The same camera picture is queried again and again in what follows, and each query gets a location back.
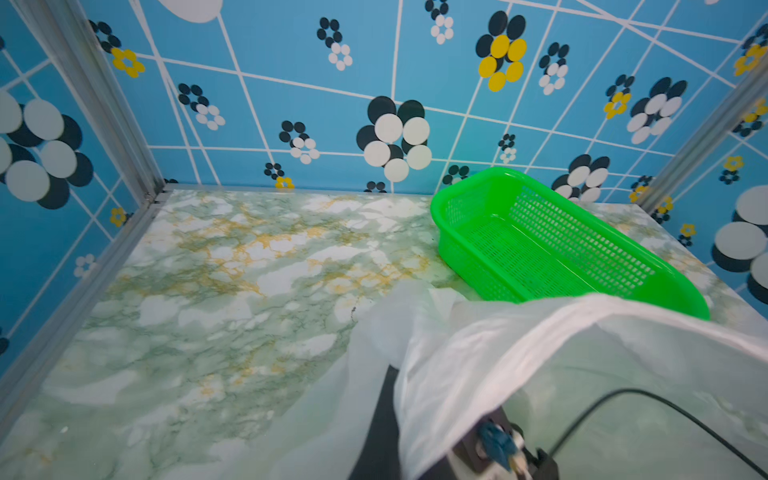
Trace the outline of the white plastic bag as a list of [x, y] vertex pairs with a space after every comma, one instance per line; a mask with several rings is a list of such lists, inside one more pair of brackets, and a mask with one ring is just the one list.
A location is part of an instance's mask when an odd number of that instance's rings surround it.
[[348, 479], [389, 366], [400, 479], [456, 479], [453, 447], [499, 408], [559, 479], [767, 475], [764, 339], [602, 294], [481, 302], [406, 282], [228, 477]]

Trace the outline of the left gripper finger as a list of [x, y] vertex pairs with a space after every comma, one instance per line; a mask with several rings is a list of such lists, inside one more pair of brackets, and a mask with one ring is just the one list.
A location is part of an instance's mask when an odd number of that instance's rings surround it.
[[394, 386], [399, 371], [389, 366], [362, 451], [349, 480], [401, 478], [398, 454], [399, 426], [394, 411]]

